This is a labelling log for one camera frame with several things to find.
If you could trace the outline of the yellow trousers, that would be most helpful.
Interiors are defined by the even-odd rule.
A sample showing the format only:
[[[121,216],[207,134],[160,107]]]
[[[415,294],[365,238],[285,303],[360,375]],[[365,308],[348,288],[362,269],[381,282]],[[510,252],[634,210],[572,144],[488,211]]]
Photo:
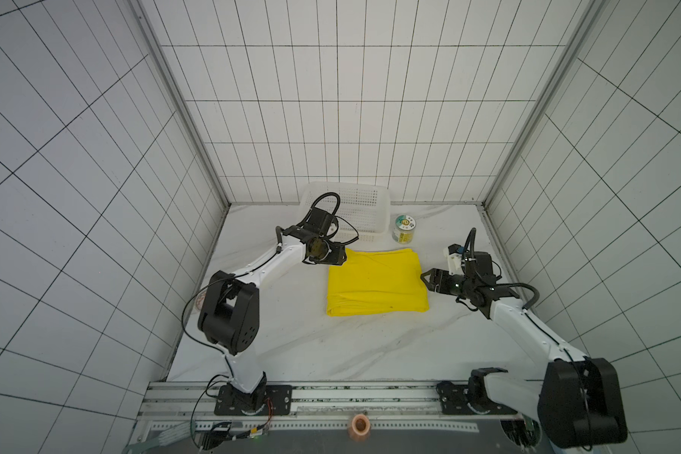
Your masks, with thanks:
[[[349,317],[390,312],[426,312],[428,290],[419,256],[411,249],[347,252],[342,266],[329,269],[327,315]]]

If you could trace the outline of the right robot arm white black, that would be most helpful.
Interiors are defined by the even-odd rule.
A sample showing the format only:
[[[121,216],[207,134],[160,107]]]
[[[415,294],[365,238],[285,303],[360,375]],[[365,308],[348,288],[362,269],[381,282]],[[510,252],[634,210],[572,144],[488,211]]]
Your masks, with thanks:
[[[446,270],[421,274],[427,289],[454,297],[502,328],[543,378],[518,378],[501,367],[475,369],[466,384],[438,384],[444,413],[461,407],[480,415],[514,410],[535,421],[558,448],[624,443],[628,429],[615,367],[573,347],[537,318],[531,307],[539,292],[528,284],[504,283],[489,253],[453,244],[446,259]]]

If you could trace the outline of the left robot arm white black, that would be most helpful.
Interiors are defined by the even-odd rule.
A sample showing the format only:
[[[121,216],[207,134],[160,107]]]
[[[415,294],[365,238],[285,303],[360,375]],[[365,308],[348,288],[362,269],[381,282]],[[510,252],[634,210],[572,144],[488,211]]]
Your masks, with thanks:
[[[199,296],[204,297],[197,314],[197,328],[204,339],[191,334],[187,337],[222,354],[229,376],[227,383],[219,388],[221,403],[249,414],[270,406],[267,375],[260,368],[252,347],[260,327],[261,291],[300,264],[344,264],[345,247],[357,239],[334,240],[339,229],[340,205],[338,193],[321,194],[299,222],[285,228],[276,227],[274,248],[235,272],[215,272],[209,283],[185,304],[183,321],[186,323],[189,307]]]

